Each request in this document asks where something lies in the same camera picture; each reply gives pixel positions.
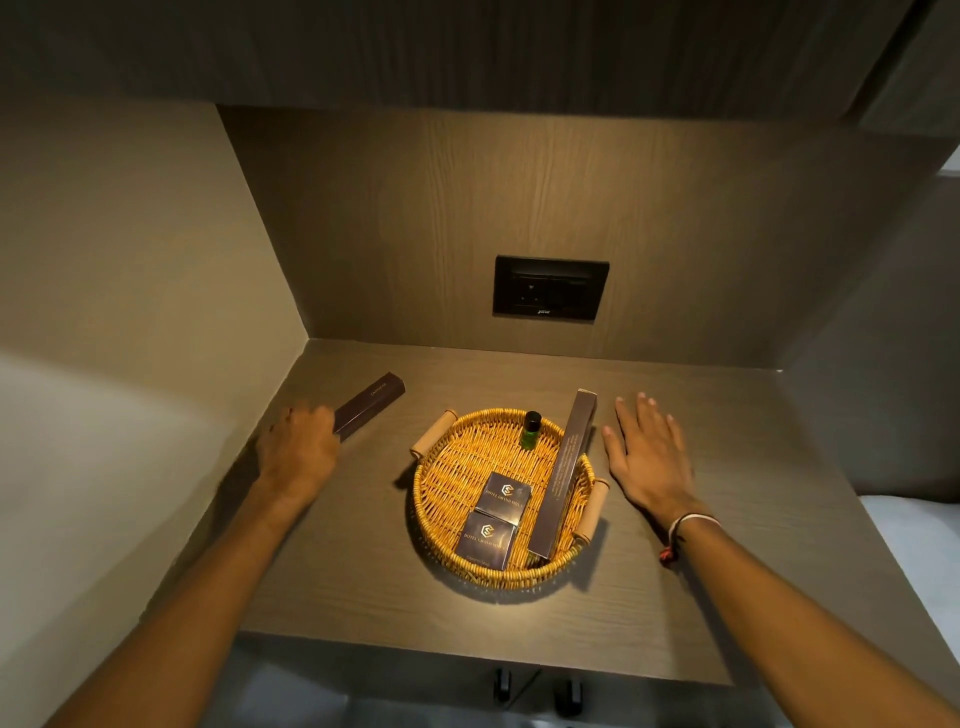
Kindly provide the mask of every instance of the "white bracelet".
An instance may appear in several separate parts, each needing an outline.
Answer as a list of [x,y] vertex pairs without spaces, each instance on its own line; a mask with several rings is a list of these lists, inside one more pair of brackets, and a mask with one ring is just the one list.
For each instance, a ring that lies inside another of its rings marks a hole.
[[667,529],[666,548],[660,552],[660,563],[664,566],[669,566],[677,560],[677,529],[680,527],[680,524],[687,519],[704,519],[705,521],[716,523],[723,528],[723,525],[720,523],[720,521],[715,519],[713,516],[708,516],[706,513],[684,513],[678,519],[670,523],[670,527]]

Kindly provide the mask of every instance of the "dark brown box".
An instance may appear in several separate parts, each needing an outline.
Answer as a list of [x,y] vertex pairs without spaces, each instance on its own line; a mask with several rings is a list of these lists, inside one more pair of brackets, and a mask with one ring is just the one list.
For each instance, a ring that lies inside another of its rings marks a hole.
[[490,473],[477,501],[476,510],[511,525],[519,525],[532,490],[529,485],[519,480],[500,473]]
[[457,553],[474,564],[503,571],[516,529],[509,523],[471,511],[457,543]]
[[387,406],[406,392],[403,379],[387,372],[352,400],[342,405],[333,415],[333,433],[343,442],[368,423]]
[[595,394],[586,389],[577,390],[570,416],[566,420],[564,438],[557,452],[557,461],[553,465],[540,512],[537,513],[534,531],[530,534],[528,548],[531,553],[537,554],[542,559],[549,559],[553,553],[557,532],[560,530],[560,523],[569,499],[570,481],[573,479],[577,459],[587,447],[587,436],[590,425],[593,423],[593,412],[596,406]]

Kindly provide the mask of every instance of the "countertop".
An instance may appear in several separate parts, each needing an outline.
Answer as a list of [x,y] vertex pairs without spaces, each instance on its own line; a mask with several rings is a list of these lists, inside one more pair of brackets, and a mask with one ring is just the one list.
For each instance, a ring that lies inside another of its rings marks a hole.
[[[660,541],[615,486],[594,543],[537,594],[475,590],[414,547],[408,449],[446,408],[536,409],[563,426],[582,387],[599,396],[599,427],[614,422],[615,396],[642,390],[684,426],[699,493],[738,541],[960,699],[960,667],[850,484],[811,445],[777,373],[313,340],[264,419],[300,399],[338,406],[387,371],[407,393],[344,443],[336,473],[260,585],[244,630],[732,684],[730,652],[708,603],[695,581],[660,566]],[[599,436],[588,455],[607,475]],[[252,479],[250,460],[242,456],[228,475],[187,550],[215,535]]]

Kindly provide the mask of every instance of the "black switch panel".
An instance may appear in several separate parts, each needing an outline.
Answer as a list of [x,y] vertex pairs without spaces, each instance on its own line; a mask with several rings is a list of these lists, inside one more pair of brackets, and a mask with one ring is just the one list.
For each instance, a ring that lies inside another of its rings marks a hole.
[[498,255],[493,313],[593,321],[610,263]]

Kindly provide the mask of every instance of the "woven tray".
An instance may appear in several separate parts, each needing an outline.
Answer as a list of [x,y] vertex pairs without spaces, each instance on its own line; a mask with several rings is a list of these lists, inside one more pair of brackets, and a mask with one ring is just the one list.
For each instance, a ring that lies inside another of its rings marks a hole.
[[[603,484],[597,489],[598,496],[601,490],[606,495],[606,482],[594,477],[587,456],[581,455],[554,555],[546,564],[538,564],[536,557],[528,554],[527,545],[564,431],[544,419],[537,446],[524,450],[518,444],[524,414],[522,409],[483,409],[457,418],[447,410],[411,450],[420,460],[414,475],[413,501],[427,545],[449,570],[493,589],[532,587],[569,565],[589,543],[603,504],[600,497],[594,500],[590,512],[596,514],[585,519],[591,520],[592,526],[588,533],[580,532],[578,525],[594,483]],[[504,571],[473,564],[453,550],[467,515],[493,471],[533,487]]]

